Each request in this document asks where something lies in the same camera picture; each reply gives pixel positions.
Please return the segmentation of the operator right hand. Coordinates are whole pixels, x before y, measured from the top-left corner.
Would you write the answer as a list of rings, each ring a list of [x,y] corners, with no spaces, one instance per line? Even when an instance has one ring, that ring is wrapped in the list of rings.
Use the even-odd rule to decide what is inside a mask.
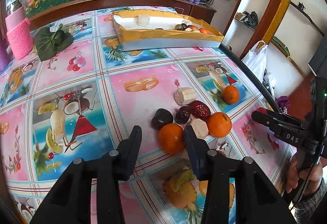
[[[297,154],[294,154],[290,161],[290,166],[287,173],[286,192],[290,193],[293,189],[296,189],[299,179],[308,179],[309,184],[307,185],[303,195],[312,195],[318,190],[323,179],[323,168],[326,166],[326,159],[321,158],[318,164],[315,165],[311,171],[310,169],[306,169],[298,172],[297,163]]]

